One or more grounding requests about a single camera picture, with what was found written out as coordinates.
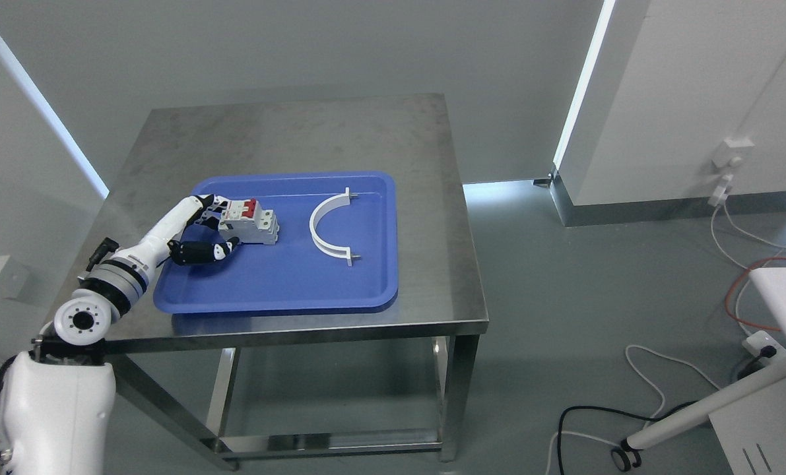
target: connector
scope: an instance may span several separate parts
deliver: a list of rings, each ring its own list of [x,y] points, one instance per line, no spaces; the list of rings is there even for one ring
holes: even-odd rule
[[[730,184],[731,181],[733,181],[733,174],[725,174],[719,178],[718,184],[712,192],[712,196],[709,196],[709,200],[707,201],[710,206],[715,208],[719,205],[723,205],[724,202],[727,201],[727,196],[730,195],[730,190],[733,189]]]

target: white wall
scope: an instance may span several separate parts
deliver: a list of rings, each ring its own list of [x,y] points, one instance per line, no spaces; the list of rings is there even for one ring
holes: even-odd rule
[[[465,181],[544,175],[601,0],[0,2],[109,183],[151,108],[441,92]]]
[[[0,63],[0,255],[30,271],[0,298],[0,358],[37,334],[82,246],[101,198]]]
[[[756,147],[734,195],[786,191],[786,1],[634,7],[616,4],[561,165],[574,204],[708,196],[715,147],[742,135]],[[607,50],[637,27],[634,45]]]

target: red switch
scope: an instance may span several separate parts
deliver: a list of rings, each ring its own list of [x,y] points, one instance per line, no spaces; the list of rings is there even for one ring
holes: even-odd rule
[[[243,211],[241,216],[251,218],[254,217],[255,214],[255,205],[257,204],[256,199],[252,198],[249,199],[247,202],[244,203],[246,205],[246,210]]]

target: blue tray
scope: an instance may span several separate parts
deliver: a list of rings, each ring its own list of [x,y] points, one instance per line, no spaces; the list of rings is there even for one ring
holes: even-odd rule
[[[350,187],[357,198],[320,220],[329,243],[351,246],[360,258],[324,255],[311,240],[308,220],[324,199]],[[278,216],[278,243],[244,244],[225,261],[180,267],[164,264],[155,306],[167,313],[372,312],[385,309],[399,289],[395,184],[383,172],[235,175],[197,184],[194,195],[256,198]],[[184,241],[218,241],[216,231],[190,226]]]

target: stainless steel table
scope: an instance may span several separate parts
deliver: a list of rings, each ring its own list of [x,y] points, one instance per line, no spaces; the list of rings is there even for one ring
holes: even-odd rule
[[[107,336],[117,391],[226,469],[243,458],[354,452],[440,451],[442,460],[453,460],[478,339],[489,319],[441,94],[152,111],[54,308],[67,300],[102,238],[136,243],[206,177],[356,170],[381,170],[396,183],[399,295],[389,309],[215,317],[220,333],[179,334],[176,317],[155,309],[145,295]],[[238,348],[411,337],[432,338],[437,429],[224,436]],[[223,350],[205,423],[127,357],[207,348]]]

